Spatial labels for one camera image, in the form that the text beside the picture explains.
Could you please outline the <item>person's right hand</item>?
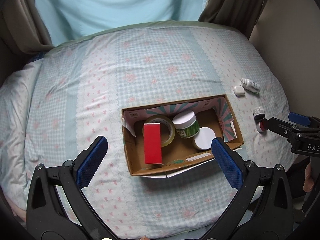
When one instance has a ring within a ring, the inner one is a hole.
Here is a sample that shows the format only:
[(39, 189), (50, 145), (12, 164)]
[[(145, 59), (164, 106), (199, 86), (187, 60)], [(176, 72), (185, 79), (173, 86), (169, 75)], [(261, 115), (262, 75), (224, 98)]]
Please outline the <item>person's right hand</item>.
[(304, 192), (306, 193), (311, 192), (313, 189), (313, 186), (314, 186), (314, 180), (312, 178), (312, 167), (311, 167), (311, 163), (309, 163), (305, 169), (305, 180), (303, 185)]

